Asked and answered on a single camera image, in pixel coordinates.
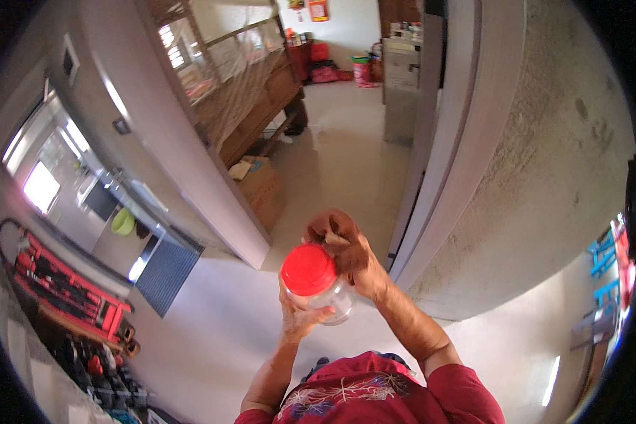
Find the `green basin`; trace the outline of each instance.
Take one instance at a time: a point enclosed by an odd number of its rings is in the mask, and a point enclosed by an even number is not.
[[[110,231],[114,234],[128,235],[134,228],[134,216],[125,208],[120,209],[118,215],[113,218]]]

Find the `red shirt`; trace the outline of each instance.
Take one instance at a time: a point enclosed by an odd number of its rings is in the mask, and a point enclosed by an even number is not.
[[[422,387],[396,361],[365,352],[342,358],[295,387],[277,415],[251,409],[235,424],[267,423],[503,424],[497,401],[463,365],[434,370]]]

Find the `floral pattern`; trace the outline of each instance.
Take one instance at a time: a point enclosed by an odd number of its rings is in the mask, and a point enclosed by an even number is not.
[[[377,372],[374,378],[368,377],[345,385],[342,377],[339,386],[299,388],[289,394],[281,407],[276,421],[289,414],[293,421],[301,420],[305,415],[324,417],[340,403],[352,399],[386,400],[388,397],[404,397],[410,394],[410,385],[401,374]]]

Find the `bottle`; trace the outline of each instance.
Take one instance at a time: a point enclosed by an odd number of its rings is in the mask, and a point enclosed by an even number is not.
[[[303,310],[334,308],[324,326],[343,323],[356,306],[353,286],[337,276],[334,260],[319,244],[306,243],[293,249],[283,262],[280,278],[289,298]]]

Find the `red poster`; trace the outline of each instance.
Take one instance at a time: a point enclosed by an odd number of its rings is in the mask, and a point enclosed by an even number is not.
[[[308,0],[308,12],[314,22],[330,20],[328,15],[328,0]]]

